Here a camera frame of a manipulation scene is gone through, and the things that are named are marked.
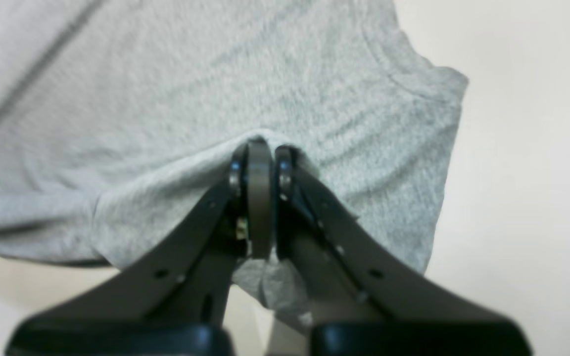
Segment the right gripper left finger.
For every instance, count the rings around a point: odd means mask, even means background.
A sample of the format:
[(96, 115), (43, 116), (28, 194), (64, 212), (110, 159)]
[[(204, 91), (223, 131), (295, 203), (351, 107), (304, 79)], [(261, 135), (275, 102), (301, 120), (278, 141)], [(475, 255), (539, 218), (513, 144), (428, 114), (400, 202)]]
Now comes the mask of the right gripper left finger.
[(247, 144), (188, 216), (133, 265), (22, 322), (7, 356), (233, 356), (222, 327)]

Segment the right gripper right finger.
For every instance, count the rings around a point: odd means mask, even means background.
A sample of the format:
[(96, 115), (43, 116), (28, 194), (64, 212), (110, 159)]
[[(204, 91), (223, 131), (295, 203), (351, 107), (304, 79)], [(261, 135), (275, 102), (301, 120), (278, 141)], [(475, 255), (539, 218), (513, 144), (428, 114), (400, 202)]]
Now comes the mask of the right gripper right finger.
[(430, 282), (392, 256), (301, 165), (275, 152), (276, 246), (303, 278), (311, 356), (530, 356), (513, 320)]

